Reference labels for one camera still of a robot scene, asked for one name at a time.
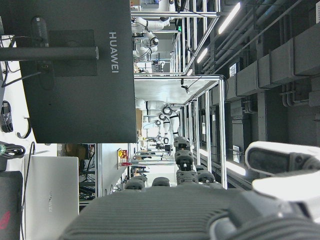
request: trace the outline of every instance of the screen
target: screen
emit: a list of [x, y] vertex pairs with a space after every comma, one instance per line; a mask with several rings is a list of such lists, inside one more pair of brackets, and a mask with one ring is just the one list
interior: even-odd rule
[[99, 59], [21, 61], [38, 143], [135, 143], [130, 3], [10, 0], [17, 47], [98, 47]]

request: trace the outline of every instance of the aluminum frame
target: aluminum frame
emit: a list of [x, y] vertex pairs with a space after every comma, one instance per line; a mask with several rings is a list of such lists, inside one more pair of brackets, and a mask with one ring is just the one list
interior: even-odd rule
[[192, 121], [192, 104], [188, 104], [188, 110], [189, 110], [189, 141], [190, 141], [190, 147], [193, 146], [193, 138], [194, 138], [194, 133], [193, 133], [193, 121]]
[[205, 99], [205, 142], [206, 142], [206, 152], [207, 152], [206, 167], [208, 168], [208, 171], [212, 173], [209, 89], [205, 90], [204, 99]]
[[195, 149], [196, 149], [196, 164], [201, 164], [200, 159], [200, 124], [199, 124], [199, 98], [197, 97], [193, 103], [195, 112]]

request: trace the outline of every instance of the duct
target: duct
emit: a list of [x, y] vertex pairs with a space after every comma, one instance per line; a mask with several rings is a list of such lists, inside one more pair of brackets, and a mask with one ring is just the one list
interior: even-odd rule
[[[320, 25], [316, 24], [294, 38], [294, 59], [292, 57], [293, 51], [290, 50], [291, 39], [229, 78], [227, 80], [226, 100], [238, 100], [241, 96], [249, 96], [264, 91], [265, 88], [273, 88], [280, 85], [282, 85], [282, 92], [285, 93], [287, 92], [286, 83], [297, 80], [293, 72], [296, 75], [305, 75], [304, 78], [319, 74]], [[218, 90], [214, 88], [212, 91], [214, 91], [212, 93], [212, 104], [217, 105], [219, 99], [215, 96], [219, 95]], [[283, 96], [282, 99], [283, 105], [288, 105], [287, 96]], [[296, 101], [295, 96], [291, 96], [290, 99]]]
[[[256, 25], [260, 26], [262, 25], [272, 14], [274, 14], [287, 0], [277, 0], [261, 17], [259, 17], [256, 21]], [[242, 44], [247, 37], [249, 37], [252, 32], [254, 31], [254, 26], [252, 25], [238, 40], [229, 47], [230, 44], [224, 46], [226, 50], [220, 51], [216, 55], [216, 59], [218, 59], [215, 63], [215, 65], [212, 65], [209, 70], [207, 70], [205, 73], [209, 73], [211, 70], [214, 69], [215, 66], [221, 64], [222, 62], [225, 61], [227, 57], [229, 57], [234, 50], [236, 49], [240, 44]]]
[[[264, 0], [262, 5], [260, 5], [257, 10], [256, 10], [256, 15], [260, 16], [264, 11], [266, 11], [266, 8], [268, 7], [269, 4], [272, 4], [274, 0]], [[252, 23], [254, 20], [253, 16], [253, 9], [251, 9], [243, 19], [240, 20], [240, 22], [237, 24], [237, 26], [234, 28], [236, 31], [232, 31], [226, 38], [225, 40], [220, 44], [220, 46], [216, 49], [217, 51], [220, 51], [222, 48], [228, 49], [229, 45], [236, 40], [239, 35], [249, 26], [249, 24]], [[203, 68], [203, 72], [210, 67], [209, 63], [212, 63], [215, 59], [218, 58], [218, 55], [215, 56], [214, 59], [212, 59], [208, 64]]]

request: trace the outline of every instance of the ceiling light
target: ceiling light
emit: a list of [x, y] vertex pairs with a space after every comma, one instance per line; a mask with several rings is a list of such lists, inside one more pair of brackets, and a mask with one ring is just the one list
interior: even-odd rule
[[227, 161], [226, 162], [226, 167], [234, 172], [236, 172], [237, 174], [240, 174], [242, 176], [245, 176], [246, 175], [246, 170], [239, 166], [239, 165], [236, 165], [230, 161]]
[[208, 52], [208, 48], [206, 47], [202, 53], [200, 54], [200, 56], [198, 57], [198, 59], [196, 60], [196, 63], [200, 63], [202, 61], [202, 59], [205, 57], [205, 55], [207, 54]]
[[192, 74], [192, 71], [193, 71], [192, 68], [190, 68], [186, 75], [190, 76]]
[[224, 22], [222, 23], [222, 25], [220, 26], [218, 33], [221, 34], [226, 27], [231, 23], [232, 19], [234, 19], [234, 17], [236, 16], [237, 12], [239, 11], [241, 5], [240, 2], [238, 2], [235, 7], [232, 9], [232, 11], [230, 12], [230, 14], [226, 17], [226, 19], [224, 20]]

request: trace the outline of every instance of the silver laptop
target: silver laptop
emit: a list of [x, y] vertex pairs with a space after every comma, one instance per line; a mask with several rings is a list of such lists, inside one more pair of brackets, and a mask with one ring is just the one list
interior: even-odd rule
[[26, 240], [56, 240], [78, 214], [78, 158], [32, 156], [25, 195]]

